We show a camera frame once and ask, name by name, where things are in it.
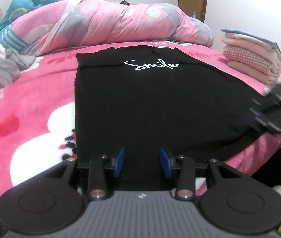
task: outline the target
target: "gray ribbed surface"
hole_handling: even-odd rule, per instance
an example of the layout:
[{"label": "gray ribbed surface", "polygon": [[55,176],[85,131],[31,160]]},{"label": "gray ribbed surface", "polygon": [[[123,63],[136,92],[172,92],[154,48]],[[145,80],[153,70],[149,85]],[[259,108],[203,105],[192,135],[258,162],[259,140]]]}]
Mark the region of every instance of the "gray ribbed surface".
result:
[{"label": "gray ribbed surface", "polygon": [[[62,231],[37,238],[230,238],[246,237],[225,233],[202,218],[190,202],[180,202],[167,191],[116,191],[105,201],[92,202],[76,223]],[[25,235],[6,233],[4,238]],[[280,237],[261,235],[259,237]]]}]

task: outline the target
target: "metal pin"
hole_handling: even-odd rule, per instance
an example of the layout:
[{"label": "metal pin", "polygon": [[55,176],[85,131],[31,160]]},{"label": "metal pin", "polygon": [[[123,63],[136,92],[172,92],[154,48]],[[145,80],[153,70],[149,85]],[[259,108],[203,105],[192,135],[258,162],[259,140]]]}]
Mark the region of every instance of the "metal pin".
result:
[{"label": "metal pin", "polygon": [[90,196],[93,197],[93,198],[103,198],[105,196],[105,191],[99,190],[99,189],[92,190],[90,192]]},{"label": "metal pin", "polygon": [[190,198],[193,196],[193,192],[191,190],[180,190],[177,195],[181,198]]}]

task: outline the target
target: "stack of folded clothes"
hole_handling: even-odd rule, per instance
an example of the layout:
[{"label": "stack of folded clothes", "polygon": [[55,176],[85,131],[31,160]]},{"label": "stack of folded clothes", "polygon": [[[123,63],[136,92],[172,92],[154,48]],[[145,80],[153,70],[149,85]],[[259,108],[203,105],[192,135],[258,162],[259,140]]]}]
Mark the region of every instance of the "stack of folded clothes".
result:
[{"label": "stack of folded clothes", "polygon": [[268,85],[281,73],[281,51],[277,43],[239,30],[222,29],[223,54],[228,66]]},{"label": "stack of folded clothes", "polygon": [[0,45],[0,88],[14,82],[20,77],[20,72],[28,69],[36,57],[20,55],[16,50],[5,49]]}]

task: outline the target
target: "gray cloth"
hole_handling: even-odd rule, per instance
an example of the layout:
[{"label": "gray cloth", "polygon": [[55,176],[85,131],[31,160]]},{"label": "gray cloth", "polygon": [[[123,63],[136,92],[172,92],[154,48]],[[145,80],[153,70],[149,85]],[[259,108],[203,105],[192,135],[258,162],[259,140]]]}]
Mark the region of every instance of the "gray cloth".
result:
[{"label": "gray cloth", "polygon": [[28,69],[36,60],[35,56],[20,55],[15,49],[12,48],[6,49],[5,52],[6,59],[14,61],[20,71]]},{"label": "gray cloth", "polygon": [[20,71],[29,68],[36,57],[19,55],[14,49],[6,50],[6,59],[0,58],[0,85],[5,87],[20,77]]}]

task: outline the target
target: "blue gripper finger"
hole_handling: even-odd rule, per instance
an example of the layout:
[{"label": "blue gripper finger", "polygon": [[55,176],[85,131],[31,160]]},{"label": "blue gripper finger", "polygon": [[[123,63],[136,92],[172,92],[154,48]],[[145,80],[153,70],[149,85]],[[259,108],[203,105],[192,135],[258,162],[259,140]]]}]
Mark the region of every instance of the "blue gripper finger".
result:
[{"label": "blue gripper finger", "polygon": [[124,157],[125,157],[125,149],[124,147],[121,148],[117,156],[114,158],[114,168],[113,168],[113,174],[114,177],[118,178],[119,174],[122,170],[122,166],[124,163]]},{"label": "blue gripper finger", "polygon": [[173,173],[171,158],[163,148],[160,149],[160,163],[162,165],[165,176],[167,178],[171,178]]}]

